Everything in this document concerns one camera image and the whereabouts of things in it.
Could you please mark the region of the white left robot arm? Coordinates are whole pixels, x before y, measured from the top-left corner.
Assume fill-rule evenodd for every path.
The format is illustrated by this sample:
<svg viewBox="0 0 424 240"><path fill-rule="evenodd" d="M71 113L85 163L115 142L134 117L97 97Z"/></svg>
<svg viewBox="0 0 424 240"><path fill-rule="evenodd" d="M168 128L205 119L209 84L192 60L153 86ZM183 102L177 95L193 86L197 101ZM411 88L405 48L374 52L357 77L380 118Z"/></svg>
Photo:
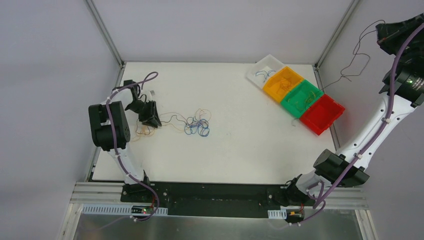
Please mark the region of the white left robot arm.
<svg viewBox="0 0 424 240"><path fill-rule="evenodd" d="M126 80L104 102L90 105L88 115L92 141L116 162L124 176L124 193L133 194L144 203L152 198L153 189L130 148L131 130L126 111L137 114L138 122L144 126L157 129L162 123L156 102L149 96L142 100L142 93L141 83Z"/></svg>

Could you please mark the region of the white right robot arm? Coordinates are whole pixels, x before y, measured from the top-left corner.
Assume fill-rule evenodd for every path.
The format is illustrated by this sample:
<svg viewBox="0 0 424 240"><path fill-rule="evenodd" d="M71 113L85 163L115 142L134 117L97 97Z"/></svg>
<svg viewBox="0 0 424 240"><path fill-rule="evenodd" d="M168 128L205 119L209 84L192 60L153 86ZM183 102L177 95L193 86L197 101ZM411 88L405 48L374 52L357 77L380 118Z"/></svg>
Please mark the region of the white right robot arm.
<svg viewBox="0 0 424 240"><path fill-rule="evenodd" d="M424 16L376 26L377 44L394 55L379 91L380 102L363 128L336 152L324 150L313 171L301 174L274 196L284 207L320 205L337 187L364 184L366 168L390 132L424 101Z"/></svg>

